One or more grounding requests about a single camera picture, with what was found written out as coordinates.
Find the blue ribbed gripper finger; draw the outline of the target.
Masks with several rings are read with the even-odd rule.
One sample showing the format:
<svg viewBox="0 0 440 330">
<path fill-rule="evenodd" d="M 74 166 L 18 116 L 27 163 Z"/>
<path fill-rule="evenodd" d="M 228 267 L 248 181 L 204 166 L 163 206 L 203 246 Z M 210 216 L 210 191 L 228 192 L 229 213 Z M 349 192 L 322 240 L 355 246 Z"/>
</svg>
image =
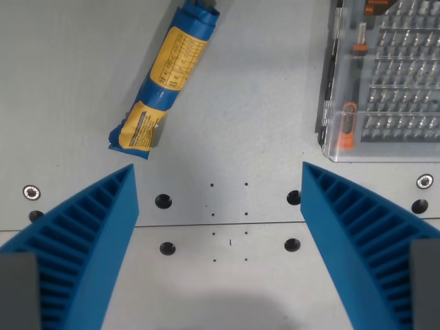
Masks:
<svg viewBox="0 0 440 330">
<path fill-rule="evenodd" d="M 132 164 L 70 197 L 4 245 L 36 259 L 43 329 L 100 329 L 138 219 Z"/>
<path fill-rule="evenodd" d="M 354 329 L 413 329 L 410 245 L 439 231 L 371 190 L 302 164 L 300 211 Z"/>
</svg>

